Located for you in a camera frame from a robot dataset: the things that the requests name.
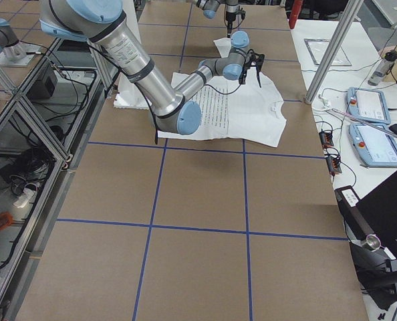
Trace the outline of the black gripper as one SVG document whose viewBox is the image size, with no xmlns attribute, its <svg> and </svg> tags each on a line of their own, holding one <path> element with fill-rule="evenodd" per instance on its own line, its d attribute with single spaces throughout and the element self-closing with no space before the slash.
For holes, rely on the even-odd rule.
<svg viewBox="0 0 397 321">
<path fill-rule="evenodd" d="M 254 67 L 255 65 L 256 65 L 255 58 L 247 58 L 245 60 L 245 63 L 243 64 L 243 67 L 242 67 L 242 70 L 241 70 L 241 73 L 239 76 L 239 84 L 245 84 L 248 70 L 250 68 Z M 255 69 L 256 69 L 257 83 L 258 83 L 259 87 L 262 88 L 261 79 L 260 79 L 261 67 L 256 65 Z"/>
<path fill-rule="evenodd" d="M 225 20 L 227 22 L 227 37 L 231 37 L 232 22 L 240 16 L 241 20 L 245 18 L 245 10 L 238 3 L 225 4 Z"/>
</svg>

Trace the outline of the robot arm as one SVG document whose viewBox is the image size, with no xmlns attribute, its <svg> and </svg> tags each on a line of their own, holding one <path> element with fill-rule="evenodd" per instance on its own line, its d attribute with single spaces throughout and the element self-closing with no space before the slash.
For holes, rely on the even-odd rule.
<svg viewBox="0 0 397 321">
<path fill-rule="evenodd" d="M 203 11 L 203 15 L 208 19 L 213 19 L 220 6 L 224 6 L 224 23 L 227 28 L 227 37 L 230 38 L 233 33 L 233 24 L 239 16 L 243 22 L 246 16 L 245 10 L 240 6 L 238 0 L 191 0 L 189 3 Z"/>
<path fill-rule="evenodd" d="M 127 26 L 121 1 L 41 1 L 40 24 L 46 34 L 102 46 L 117 68 L 148 99 L 156 130 L 194 133 L 201 109 L 192 97 L 215 76 L 245 83 L 247 71 L 261 69 L 263 54 L 249 47 L 249 36 L 236 31 L 225 58 L 204 60 L 200 67 L 173 88 Z"/>
</svg>

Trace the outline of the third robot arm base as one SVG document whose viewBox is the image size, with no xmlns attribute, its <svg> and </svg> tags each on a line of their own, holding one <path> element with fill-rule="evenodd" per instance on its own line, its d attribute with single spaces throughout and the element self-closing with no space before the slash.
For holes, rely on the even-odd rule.
<svg viewBox="0 0 397 321">
<path fill-rule="evenodd" d="M 0 65 L 5 67 L 26 67 L 41 46 L 22 43 L 11 28 L 9 22 L 0 18 Z"/>
</svg>

